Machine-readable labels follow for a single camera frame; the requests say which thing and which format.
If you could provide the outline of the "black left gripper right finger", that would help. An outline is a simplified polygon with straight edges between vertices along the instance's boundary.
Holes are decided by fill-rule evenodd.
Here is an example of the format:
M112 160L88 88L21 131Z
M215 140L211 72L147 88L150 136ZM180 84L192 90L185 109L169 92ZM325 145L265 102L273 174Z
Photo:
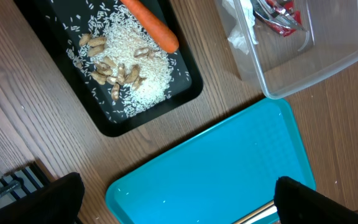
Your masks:
M283 176L275 184L274 205L285 224L358 224L358 213Z

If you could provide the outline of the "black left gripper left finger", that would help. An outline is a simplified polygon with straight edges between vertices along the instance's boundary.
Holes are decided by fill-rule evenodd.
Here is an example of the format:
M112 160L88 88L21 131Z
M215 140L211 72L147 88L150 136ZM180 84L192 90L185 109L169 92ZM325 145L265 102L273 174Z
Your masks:
M72 224L80 211L85 186L72 172L0 209L0 223Z

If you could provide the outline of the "wooden chopstick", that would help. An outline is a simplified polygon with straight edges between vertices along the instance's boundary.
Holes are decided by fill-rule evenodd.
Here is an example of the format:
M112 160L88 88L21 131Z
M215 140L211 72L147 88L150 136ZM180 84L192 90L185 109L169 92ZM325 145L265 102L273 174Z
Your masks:
M240 218L239 220L235 221L234 224L244 224L244 222L245 222L246 220L248 220L248 219L251 218L252 216L258 214L259 212L265 210L266 208L271 207L272 205L275 205L273 200L270 201L269 203L267 203L267 204L261 206L260 208L254 210L253 212L249 213L248 215L246 215L246 216Z

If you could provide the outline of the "red snack wrapper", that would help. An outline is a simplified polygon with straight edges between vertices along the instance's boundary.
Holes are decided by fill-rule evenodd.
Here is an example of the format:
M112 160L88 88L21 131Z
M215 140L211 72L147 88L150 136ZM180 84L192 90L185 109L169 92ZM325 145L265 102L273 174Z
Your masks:
M306 32L301 23L300 11L293 10L293 1L251 0L253 13L281 36L289 36L296 30Z

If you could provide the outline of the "white tissue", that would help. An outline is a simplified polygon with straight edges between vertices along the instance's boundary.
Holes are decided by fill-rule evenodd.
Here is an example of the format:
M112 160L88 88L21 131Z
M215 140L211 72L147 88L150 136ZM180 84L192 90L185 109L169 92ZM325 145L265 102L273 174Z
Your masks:
M253 14L251 0L240 0L240 4L243 10L243 15L246 19L247 26L249 28L249 32L251 34L252 43L257 45L259 42L257 41L253 30L253 26L255 25L255 16ZM234 0L223 0L222 6L232 17L237 17ZM232 29L227 39L235 49L241 50L244 54L249 53L245 34L239 22L236 23L236 26Z

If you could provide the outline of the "orange carrot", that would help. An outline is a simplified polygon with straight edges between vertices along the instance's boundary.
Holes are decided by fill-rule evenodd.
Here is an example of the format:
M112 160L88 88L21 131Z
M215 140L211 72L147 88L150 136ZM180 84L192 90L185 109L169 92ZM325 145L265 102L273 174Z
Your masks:
M121 2L162 50L170 54L178 50L179 41L176 35L139 0L121 0Z

